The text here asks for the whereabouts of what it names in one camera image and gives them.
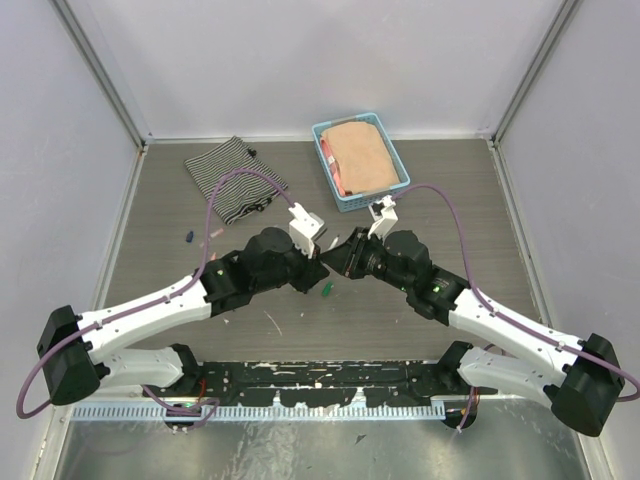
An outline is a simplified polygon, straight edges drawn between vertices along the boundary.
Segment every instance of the green object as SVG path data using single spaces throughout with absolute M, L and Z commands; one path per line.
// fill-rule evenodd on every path
M 326 297 L 327 295 L 329 295 L 329 292 L 331 291 L 332 288 L 333 288 L 333 282 L 327 283 L 322 289 L 322 296 Z

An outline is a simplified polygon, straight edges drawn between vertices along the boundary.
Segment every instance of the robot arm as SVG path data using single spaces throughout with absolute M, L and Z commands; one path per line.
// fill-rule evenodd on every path
M 294 220 L 289 235 L 275 227 L 264 229 L 244 250 L 208 262 L 198 281 L 180 295 L 175 292 L 193 280 L 191 275 L 122 305 L 80 315 L 68 305 L 55 310 L 38 342 L 40 357 L 84 327 L 95 323 L 101 327 L 60 350 L 44 366 L 51 402 L 66 405 L 107 386 L 155 385 L 189 391 L 199 367 L 188 347 L 173 345 L 157 351 L 126 347 L 166 329 L 240 308 L 258 293 L 287 283 L 306 293 L 326 278 L 329 271 L 320 263 L 314 244 L 323 233 L 322 220 L 299 204 L 290 210 Z M 143 308 L 159 298 L 166 301 Z M 123 312 L 131 313 L 103 325 L 107 318 Z
M 588 341 L 545 327 L 514 312 L 469 282 L 432 263 L 429 250 L 411 231 L 387 233 L 397 221 L 390 197 L 370 207 L 374 223 L 358 227 L 342 245 L 320 255 L 337 273 L 359 279 L 372 275 L 406 292 L 419 315 L 477 335 L 517 358 L 493 355 L 456 342 L 441 364 L 443 375 L 474 387 L 492 387 L 522 395 L 549 407 L 563 423 L 597 436 L 622 391 L 624 379 L 605 368 L 532 337 L 498 318 L 498 312 L 520 325 L 551 337 L 561 345 L 595 355 L 618 366 L 613 347 L 591 335 Z M 492 309 L 486 308 L 482 295 Z

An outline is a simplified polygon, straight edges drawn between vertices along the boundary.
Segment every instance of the gray floor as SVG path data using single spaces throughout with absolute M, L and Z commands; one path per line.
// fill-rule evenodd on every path
M 403 141 L 396 146 L 412 183 L 434 183 L 450 193 L 460 210 L 474 272 L 483 290 L 537 318 L 486 143 Z M 204 143 L 150 147 L 108 305 L 165 287 L 198 265 L 206 202 L 183 161 L 211 147 Z M 289 183 L 294 200 L 325 220 L 329 231 L 321 239 L 321 247 L 326 248 L 336 234 L 345 238 L 355 226 L 370 225 L 366 209 L 338 212 L 311 143 L 261 143 L 254 147 L 259 158 Z M 435 263 L 463 274 L 455 224 L 436 194 L 413 192 L 400 200 L 396 211 L 400 217 L 397 228 L 412 229 L 428 246 Z M 214 240 L 213 250 L 224 254 L 243 248 L 264 227 L 286 229 L 290 218 L 286 202 L 278 198 L 263 213 L 225 228 Z M 191 244 L 185 242 L 189 230 L 195 232 Z M 163 332 L 138 346 L 161 348 L 185 343 L 199 360 L 435 359 L 453 340 L 472 338 L 419 317 L 401 292 L 382 282 L 350 281 L 336 274 L 331 280 L 335 286 L 327 298 L 320 295 L 322 285 L 308 295 L 284 287 L 254 297 L 251 305 L 235 313 Z M 265 312 L 276 321 L 282 335 Z

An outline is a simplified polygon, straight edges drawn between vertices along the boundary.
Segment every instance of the folded towel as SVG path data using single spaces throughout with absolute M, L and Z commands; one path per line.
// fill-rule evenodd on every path
M 250 168 L 273 178 L 282 188 L 288 188 L 279 175 L 257 159 L 256 151 L 238 137 L 233 137 L 207 153 L 185 160 L 184 165 L 207 201 L 218 180 L 236 168 Z M 222 186 L 213 209 L 226 225 L 231 225 L 256 210 L 263 211 L 276 196 L 278 191 L 263 179 L 240 174 Z
M 374 125 L 347 122 L 322 133 L 335 159 L 342 189 L 366 193 L 400 183 L 393 160 Z

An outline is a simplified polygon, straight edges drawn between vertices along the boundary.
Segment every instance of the table surface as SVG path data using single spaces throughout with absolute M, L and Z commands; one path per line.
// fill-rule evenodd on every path
M 537 319 L 502 191 L 487 145 L 481 140 L 395 142 L 412 184 L 429 182 L 453 199 L 464 225 L 478 284 L 491 297 Z M 193 271 L 200 262 L 206 202 L 184 168 L 184 160 L 215 145 L 151 145 L 107 297 L 116 305 L 156 291 Z M 323 218 L 326 249 L 355 226 L 368 226 L 367 209 L 339 213 L 310 142 L 257 143 L 258 158 L 290 185 L 293 199 Z M 418 190 L 399 201 L 398 229 L 411 229 L 434 263 L 464 276 L 458 234 L 451 213 L 433 192 Z M 262 213 L 239 220 L 215 238 L 222 255 L 244 248 L 268 226 L 284 229 L 291 219 L 277 198 Z M 221 223 L 214 215 L 212 231 Z M 193 230 L 195 237 L 185 237 Z M 148 338 L 139 348 L 189 345 L 198 360 L 437 359 L 454 340 L 475 340 L 418 316 L 405 295 L 372 278 L 351 281 L 332 272 L 334 287 L 322 297 L 322 282 L 307 295 L 291 287 L 253 298 L 250 305 Z
M 486 399 L 439 421 L 72 421 L 55 480 L 587 480 L 576 436 L 532 402 Z

